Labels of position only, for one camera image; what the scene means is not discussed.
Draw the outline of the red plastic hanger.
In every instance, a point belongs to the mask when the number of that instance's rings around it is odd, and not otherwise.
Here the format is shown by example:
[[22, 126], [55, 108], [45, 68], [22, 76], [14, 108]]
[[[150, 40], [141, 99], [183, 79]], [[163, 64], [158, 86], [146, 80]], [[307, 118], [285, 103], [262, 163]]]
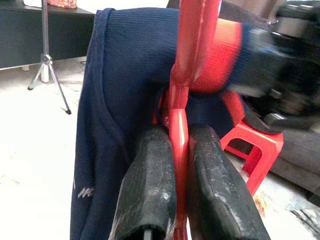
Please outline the red plastic hanger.
[[187, 176], [189, 130], [186, 114], [189, 90], [202, 81], [214, 90], [225, 81], [222, 66], [210, 60], [222, 0], [180, 0], [175, 62], [168, 88], [168, 135], [172, 144], [176, 218], [172, 240], [188, 240]]

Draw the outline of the red plastic stool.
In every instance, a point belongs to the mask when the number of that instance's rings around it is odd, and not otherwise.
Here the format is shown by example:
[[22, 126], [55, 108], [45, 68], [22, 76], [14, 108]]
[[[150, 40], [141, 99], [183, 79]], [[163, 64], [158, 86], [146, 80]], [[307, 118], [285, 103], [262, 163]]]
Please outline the red plastic stool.
[[[251, 151], [246, 154], [230, 146], [229, 143], [236, 139], [251, 144]], [[281, 153], [284, 135], [262, 133], [241, 121], [220, 140], [220, 143], [223, 150], [244, 159], [242, 169], [248, 174], [246, 185], [253, 196]]]

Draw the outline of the navy red-striped garment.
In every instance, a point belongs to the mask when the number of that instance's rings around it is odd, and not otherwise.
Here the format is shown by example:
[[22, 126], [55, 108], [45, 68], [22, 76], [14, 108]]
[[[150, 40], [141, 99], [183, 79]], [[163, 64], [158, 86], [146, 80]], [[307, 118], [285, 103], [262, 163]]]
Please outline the navy red-striped garment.
[[98, 11], [78, 105], [70, 240], [108, 240], [136, 140], [168, 86], [179, 11]]

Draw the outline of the silver clothes rack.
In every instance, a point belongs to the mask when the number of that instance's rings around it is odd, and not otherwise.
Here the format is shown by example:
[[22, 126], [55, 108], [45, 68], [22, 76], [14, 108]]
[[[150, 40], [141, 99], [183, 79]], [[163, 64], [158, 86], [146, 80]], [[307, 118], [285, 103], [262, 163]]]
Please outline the silver clothes rack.
[[64, 95], [64, 92], [62, 90], [61, 84], [58, 80], [58, 77], [55, 73], [54, 67], [53, 67], [53, 59], [50, 56], [49, 53], [49, 26], [48, 26], [48, 3], [47, 0], [41, 0], [41, 26], [42, 26], [42, 45], [43, 45], [43, 53], [40, 55], [40, 64], [38, 66], [37, 72], [35, 73], [34, 77], [32, 78], [30, 84], [28, 85], [27, 89], [29, 91], [34, 89], [34, 85], [36, 81], [38, 80], [39, 76], [41, 75], [42, 70], [45, 66], [48, 67], [48, 71], [52, 76], [52, 79], [54, 83], [56, 84], [63, 102], [65, 104], [65, 112], [68, 115], [71, 115], [72, 112], [69, 108], [69, 105], [67, 103], [66, 97]]

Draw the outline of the black TV cabinet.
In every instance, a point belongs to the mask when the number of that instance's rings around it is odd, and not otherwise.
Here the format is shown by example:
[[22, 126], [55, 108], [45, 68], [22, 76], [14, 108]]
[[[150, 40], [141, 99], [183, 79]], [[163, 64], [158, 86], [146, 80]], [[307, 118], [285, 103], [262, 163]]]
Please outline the black TV cabinet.
[[[95, 15], [48, 6], [49, 54], [56, 60], [87, 54]], [[43, 53], [42, 13], [23, 0], [0, 0], [0, 69], [37, 64]]]

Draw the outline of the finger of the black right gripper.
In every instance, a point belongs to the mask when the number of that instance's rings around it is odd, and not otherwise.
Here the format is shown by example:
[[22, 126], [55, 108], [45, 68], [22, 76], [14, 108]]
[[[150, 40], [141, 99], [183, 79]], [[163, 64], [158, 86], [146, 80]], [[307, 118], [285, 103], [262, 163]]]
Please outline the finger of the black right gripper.
[[312, 118], [279, 113], [270, 113], [266, 118], [260, 118], [257, 113], [248, 110], [246, 124], [261, 133], [275, 135], [284, 130], [309, 130], [312, 126]]
[[290, 59], [286, 49], [277, 45], [277, 36], [260, 28], [249, 31], [249, 75], [255, 84], [273, 84]]

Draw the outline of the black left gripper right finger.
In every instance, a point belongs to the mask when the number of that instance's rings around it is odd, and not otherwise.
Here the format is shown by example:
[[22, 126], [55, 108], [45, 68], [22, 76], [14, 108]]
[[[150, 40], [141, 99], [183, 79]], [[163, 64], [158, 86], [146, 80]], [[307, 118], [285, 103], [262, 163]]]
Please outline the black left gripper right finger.
[[210, 126], [189, 127], [187, 216], [192, 240], [271, 240], [245, 181]]

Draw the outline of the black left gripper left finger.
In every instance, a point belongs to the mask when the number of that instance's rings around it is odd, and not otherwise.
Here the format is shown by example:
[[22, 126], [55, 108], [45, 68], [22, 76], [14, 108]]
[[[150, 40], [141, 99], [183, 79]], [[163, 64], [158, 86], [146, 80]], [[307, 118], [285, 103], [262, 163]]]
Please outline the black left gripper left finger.
[[172, 144], [162, 127], [153, 126], [137, 141], [108, 240], [173, 240], [176, 215]]

